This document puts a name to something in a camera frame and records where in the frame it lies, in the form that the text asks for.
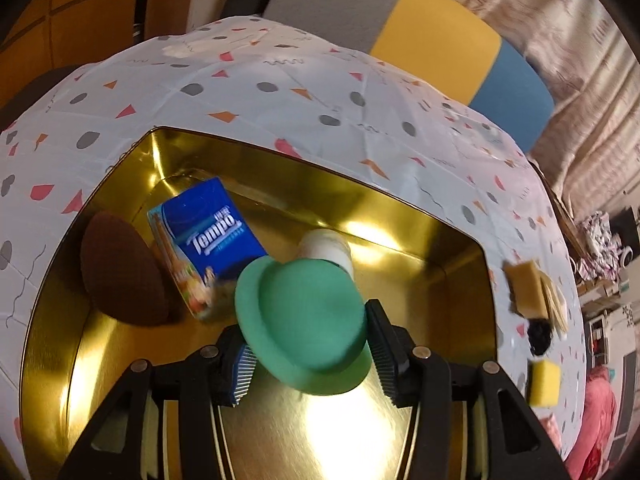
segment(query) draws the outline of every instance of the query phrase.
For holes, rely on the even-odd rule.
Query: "gold tray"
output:
[[[33,480],[55,478],[88,419],[137,358],[184,359],[235,322],[188,314],[158,328],[116,322],[82,288],[79,243],[89,219],[108,210],[152,244],[146,212],[201,180],[219,176],[268,253],[285,261],[309,229],[343,233],[364,298],[379,298],[417,344],[467,364],[495,359],[488,269],[476,241],[378,189],[308,162],[220,137],[152,130],[100,184],[71,225],[36,302],[24,353],[20,412]],[[176,296],[176,305],[180,298]],[[177,409],[168,402],[168,477],[180,478]],[[455,410],[452,478],[466,462],[463,410]],[[355,390],[313,397],[258,366],[249,394],[222,408],[236,480],[391,479],[406,462],[410,409],[383,395],[375,369]]]

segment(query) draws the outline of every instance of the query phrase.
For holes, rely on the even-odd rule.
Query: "blue tissue pack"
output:
[[[232,294],[242,270],[266,254],[217,177],[151,209],[147,218],[197,318],[207,317],[222,296]]]

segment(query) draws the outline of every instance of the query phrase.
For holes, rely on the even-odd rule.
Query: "green hat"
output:
[[[331,262],[258,258],[238,279],[236,314],[258,361],[297,390],[342,394],[369,373],[364,302]]]

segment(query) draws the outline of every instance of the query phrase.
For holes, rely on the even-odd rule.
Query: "white cup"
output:
[[[347,241],[331,229],[315,229],[307,232],[298,244],[296,258],[327,260],[353,279],[353,262]]]

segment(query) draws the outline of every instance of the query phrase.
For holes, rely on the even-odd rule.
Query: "brown sponge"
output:
[[[105,211],[82,238],[82,281],[95,308],[124,323],[151,326],[169,316],[162,276],[131,224]]]

